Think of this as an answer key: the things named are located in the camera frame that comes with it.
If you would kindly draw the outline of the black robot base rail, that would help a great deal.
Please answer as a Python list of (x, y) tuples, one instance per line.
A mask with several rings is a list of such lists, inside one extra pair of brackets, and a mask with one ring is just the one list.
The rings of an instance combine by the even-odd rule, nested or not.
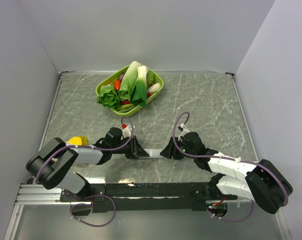
[(208, 182), (94, 183), (84, 196), (73, 198), (64, 191), (62, 203), (92, 205), (93, 213), (108, 211), (184, 210), (205, 211), (213, 201), (236, 200)]

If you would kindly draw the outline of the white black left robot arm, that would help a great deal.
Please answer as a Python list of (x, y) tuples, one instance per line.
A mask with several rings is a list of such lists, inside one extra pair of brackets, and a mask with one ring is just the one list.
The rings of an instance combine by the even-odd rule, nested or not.
[(125, 155), (127, 159), (150, 157), (130, 133), (129, 128), (112, 127), (105, 137), (89, 146), (66, 143), (55, 137), (27, 162), (26, 169), (47, 190), (55, 187), (68, 190), (78, 201), (84, 201), (89, 197), (90, 183), (79, 173), (69, 172), (70, 168), (78, 164), (102, 165), (113, 154)]

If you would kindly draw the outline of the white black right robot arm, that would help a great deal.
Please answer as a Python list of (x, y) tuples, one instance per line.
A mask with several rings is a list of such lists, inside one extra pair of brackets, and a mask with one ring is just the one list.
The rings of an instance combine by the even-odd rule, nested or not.
[(244, 161), (205, 147), (196, 132), (172, 137), (160, 152), (167, 159), (190, 157), (197, 167), (211, 172), (209, 193), (214, 199), (233, 195), (254, 201), (264, 211), (275, 214), (288, 203), (293, 187), (266, 159)]

